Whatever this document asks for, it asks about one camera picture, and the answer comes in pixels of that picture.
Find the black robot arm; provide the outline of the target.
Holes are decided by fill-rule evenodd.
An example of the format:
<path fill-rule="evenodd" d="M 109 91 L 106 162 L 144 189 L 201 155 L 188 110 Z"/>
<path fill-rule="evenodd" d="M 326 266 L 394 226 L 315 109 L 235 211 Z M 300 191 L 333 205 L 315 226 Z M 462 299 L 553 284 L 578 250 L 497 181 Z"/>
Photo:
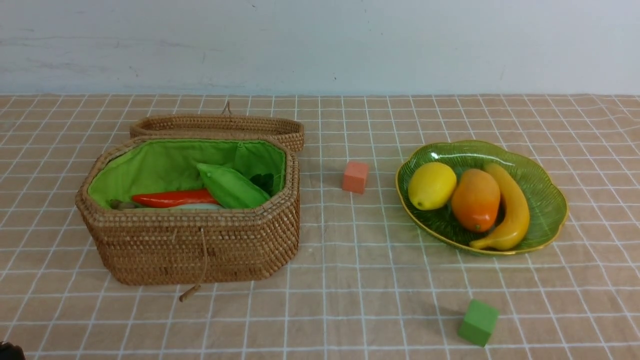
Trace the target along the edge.
<path fill-rule="evenodd" d="M 25 351 L 21 346 L 11 342 L 0 342 L 0 360 L 26 360 Z"/>

